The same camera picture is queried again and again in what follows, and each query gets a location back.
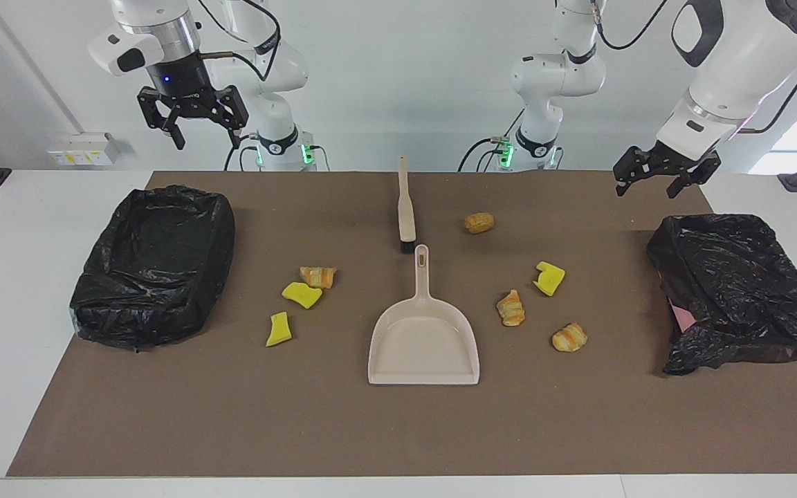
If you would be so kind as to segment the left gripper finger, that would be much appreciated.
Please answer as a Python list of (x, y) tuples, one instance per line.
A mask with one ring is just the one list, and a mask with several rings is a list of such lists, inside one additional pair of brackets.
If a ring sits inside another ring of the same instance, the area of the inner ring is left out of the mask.
[(638, 146), (630, 146), (613, 166), (616, 179), (616, 194), (623, 196), (633, 183), (654, 176), (650, 161), (652, 152)]
[(718, 154), (705, 155), (702, 161), (689, 170), (683, 170), (668, 186), (668, 198), (675, 199), (684, 189), (693, 184), (705, 184), (711, 179), (718, 167), (721, 166), (721, 158)]

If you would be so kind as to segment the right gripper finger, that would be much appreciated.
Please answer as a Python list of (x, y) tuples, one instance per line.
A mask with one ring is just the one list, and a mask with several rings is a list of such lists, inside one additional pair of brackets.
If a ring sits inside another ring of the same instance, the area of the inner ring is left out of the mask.
[(141, 108), (143, 117), (149, 129), (161, 130), (168, 138), (171, 138), (177, 150), (185, 147), (185, 138), (177, 119), (181, 117), (179, 104), (174, 104), (169, 108), (168, 116), (164, 116), (159, 110), (159, 102), (162, 95), (156, 89), (141, 89), (138, 92), (138, 104)]
[(248, 111), (239, 89), (228, 86), (215, 91), (215, 122), (228, 130), (232, 148), (240, 148), (241, 130), (247, 125)]

